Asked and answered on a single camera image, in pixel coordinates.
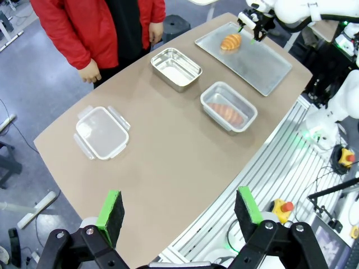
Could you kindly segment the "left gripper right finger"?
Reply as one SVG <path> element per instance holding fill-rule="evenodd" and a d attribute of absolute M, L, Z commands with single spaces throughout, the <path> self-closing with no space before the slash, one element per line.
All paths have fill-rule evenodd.
<path fill-rule="evenodd" d="M 285 227 L 264 219 L 247 186 L 236 190 L 234 212 L 246 244 L 229 268 L 258 268 L 267 256 L 284 268 L 328 268 L 311 226 L 296 222 Z"/>

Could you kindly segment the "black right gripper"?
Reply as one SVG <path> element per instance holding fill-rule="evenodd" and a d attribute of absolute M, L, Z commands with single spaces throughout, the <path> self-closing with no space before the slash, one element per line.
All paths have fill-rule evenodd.
<path fill-rule="evenodd" d="M 273 14 L 263 13 L 254 8 L 245 9 L 243 13 L 246 15 L 245 24 L 253 30 L 251 44 L 261 42 L 266 37 L 266 32 L 275 28 Z M 238 33 L 242 31 L 245 24 L 240 24 Z"/>

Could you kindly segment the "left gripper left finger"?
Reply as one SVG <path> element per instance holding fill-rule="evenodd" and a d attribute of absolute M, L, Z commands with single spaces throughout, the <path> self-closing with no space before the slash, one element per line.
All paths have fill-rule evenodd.
<path fill-rule="evenodd" d="M 80 268 L 90 261 L 97 268 L 125 268 L 116 251 L 124 216 L 121 192 L 109 191 L 95 224 L 72 234 L 64 229 L 49 234 L 37 268 Z"/>

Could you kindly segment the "person's left hand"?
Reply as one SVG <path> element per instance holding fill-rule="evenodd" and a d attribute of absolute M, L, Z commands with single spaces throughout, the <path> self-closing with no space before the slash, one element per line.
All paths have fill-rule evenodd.
<path fill-rule="evenodd" d="M 151 22 L 149 24 L 149 41 L 151 45 L 155 45 L 160 42 L 160 40 L 162 39 L 163 30 L 164 27 L 162 22 Z"/>

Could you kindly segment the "person's right hand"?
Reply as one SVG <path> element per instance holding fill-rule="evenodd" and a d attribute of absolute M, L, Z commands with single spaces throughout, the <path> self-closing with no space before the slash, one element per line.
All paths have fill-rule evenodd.
<path fill-rule="evenodd" d="M 93 59 L 90 60 L 86 67 L 77 71 L 83 82 L 95 83 L 102 79 L 98 65 Z"/>

